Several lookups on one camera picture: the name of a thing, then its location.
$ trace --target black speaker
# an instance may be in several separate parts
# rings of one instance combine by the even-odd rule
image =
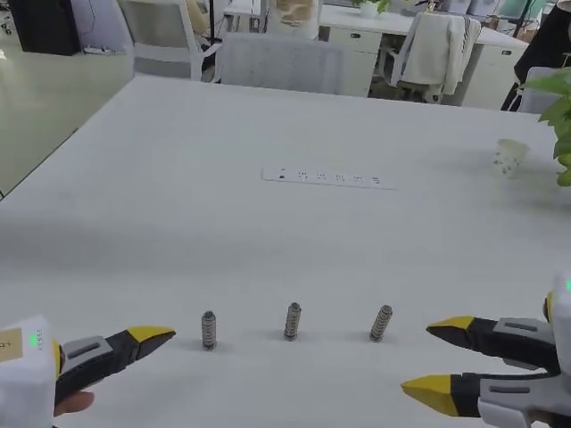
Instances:
[[[21,48],[39,54],[81,51],[70,0],[8,0]]]

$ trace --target white jacket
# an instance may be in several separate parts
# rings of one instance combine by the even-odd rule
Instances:
[[[480,30],[480,23],[466,16],[423,13],[410,45],[402,80],[429,85],[435,95],[454,94]]]

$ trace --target person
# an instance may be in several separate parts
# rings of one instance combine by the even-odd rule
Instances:
[[[567,58],[571,52],[570,26],[571,0],[558,0],[514,67],[517,83],[509,90],[501,106],[503,111],[517,111],[519,108],[521,94],[518,89],[525,83],[529,69],[560,69],[571,65]]]
[[[54,409],[54,416],[61,416],[65,413],[77,413],[90,407],[95,400],[93,392],[78,392],[68,399],[65,399]]]

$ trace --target human hand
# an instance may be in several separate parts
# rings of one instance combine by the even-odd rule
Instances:
[[[93,392],[78,392],[68,399],[65,399],[54,410],[54,416],[61,416],[65,413],[77,413],[85,410],[93,404],[95,394]]]

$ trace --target white device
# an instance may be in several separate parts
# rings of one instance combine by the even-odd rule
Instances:
[[[0,331],[0,428],[52,428],[60,364],[43,316]]]
[[[571,375],[571,276],[555,279],[550,312],[559,366],[561,372]]]

